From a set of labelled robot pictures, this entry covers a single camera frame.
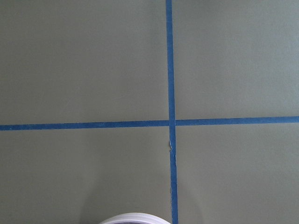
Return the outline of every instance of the painter's tape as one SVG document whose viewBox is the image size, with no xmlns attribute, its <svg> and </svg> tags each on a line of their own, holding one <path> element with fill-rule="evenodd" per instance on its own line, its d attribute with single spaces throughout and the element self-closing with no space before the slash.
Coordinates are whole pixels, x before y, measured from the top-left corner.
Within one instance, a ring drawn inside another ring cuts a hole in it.
<svg viewBox="0 0 299 224">
<path fill-rule="evenodd" d="M 174 67 L 173 67 L 173 36 L 172 36 L 172 2 L 166 0 L 166 40 L 168 70 L 168 108 L 169 108 L 169 142 L 171 168 L 171 216 L 172 224 L 178 224 L 178 186 L 176 165 L 176 116 L 174 100 Z"/>
<path fill-rule="evenodd" d="M 263 117 L 263 118 L 218 118 L 177 120 L 177 126 L 195 125 L 245 125 L 245 124 L 277 124 L 299 123 L 299 116 L 294 117 Z"/>
<path fill-rule="evenodd" d="M 167 120 L 62 123 L 62 124 L 27 124 L 27 125 L 0 125 L 0 131 L 115 128 L 115 127 L 157 127 L 157 126 L 168 126 L 168 125 L 169 122 Z"/>
</svg>

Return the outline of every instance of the white round object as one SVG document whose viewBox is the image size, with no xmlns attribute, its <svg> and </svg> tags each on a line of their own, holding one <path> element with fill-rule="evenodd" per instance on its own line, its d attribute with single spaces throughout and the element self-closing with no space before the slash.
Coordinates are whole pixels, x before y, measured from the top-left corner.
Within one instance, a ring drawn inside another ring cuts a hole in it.
<svg viewBox="0 0 299 224">
<path fill-rule="evenodd" d="M 157 216 L 145 213 L 126 213 L 109 218 L 100 224 L 170 224 Z"/>
</svg>

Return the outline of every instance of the white rim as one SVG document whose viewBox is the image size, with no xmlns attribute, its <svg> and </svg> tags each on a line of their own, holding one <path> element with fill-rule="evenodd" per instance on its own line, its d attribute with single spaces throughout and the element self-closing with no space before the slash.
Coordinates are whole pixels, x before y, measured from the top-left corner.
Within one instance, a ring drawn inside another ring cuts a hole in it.
<svg viewBox="0 0 299 224">
<path fill-rule="evenodd" d="M 145 213 L 126 213 L 109 218 L 100 224 L 120 224 L 120 223 L 139 223 L 139 224 L 170 224 L 157 216 Z"/>
</svg>

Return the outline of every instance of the blue tape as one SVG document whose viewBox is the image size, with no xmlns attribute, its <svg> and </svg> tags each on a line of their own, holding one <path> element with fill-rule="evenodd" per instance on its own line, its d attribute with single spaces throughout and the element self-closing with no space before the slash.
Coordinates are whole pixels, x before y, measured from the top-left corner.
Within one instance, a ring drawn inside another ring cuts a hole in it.
<svg viewBox="0 0 299 224">
<path fill-rule="evenodd" d="M 178 224 L 178 185 L 176 165 L 176 117 L 174 100 L 174 67 L 172 36 L 172 2 L 166 0 L 166 34 L 167 34 L 167 69 L 168 69 L 168 108 L 169 108 L 169 142 L 171 168 L 171 216 L 172 224 Z"/>
<path fill-rule="evenodd" d="M 90 122 L 90 123 L 65 123 L 65 124 L 27 124 L 27 125 L 0 125 L 0 131 L 114 128 L 114 127 L 157 127 L 157 126 L 168 126 L 168 125 L 169 122 L 167 120 Z"/>
<path fill-rule="evenodd" d="M 263 118 L 219 118 L 219 119 L 191 119 L 177 120 L 177 126 L 195 125 L 245 125 L 245 124 L 277 124 L 299 123 L 299 116 L 295 117 L 263 117 Z"/>
</svg>

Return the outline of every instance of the gray floor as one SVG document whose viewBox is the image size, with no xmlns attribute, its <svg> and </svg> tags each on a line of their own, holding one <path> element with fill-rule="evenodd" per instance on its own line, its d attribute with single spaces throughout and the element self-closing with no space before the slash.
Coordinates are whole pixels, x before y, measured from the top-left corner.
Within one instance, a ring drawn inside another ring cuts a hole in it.
<svg viewBox="0 0 299 224">
<path fill-rule="evenodd" d="M 173 1 L 177 119 L 298 116 L 297 0 Z M 0 3 L 0 125 L 168 119 L 165 1 Z M 177 127 L 181 224 L 297 224 L 299 124 Z M 0 223 L 171 221 L 168 127 L 0 132 Z"/>
</svg>

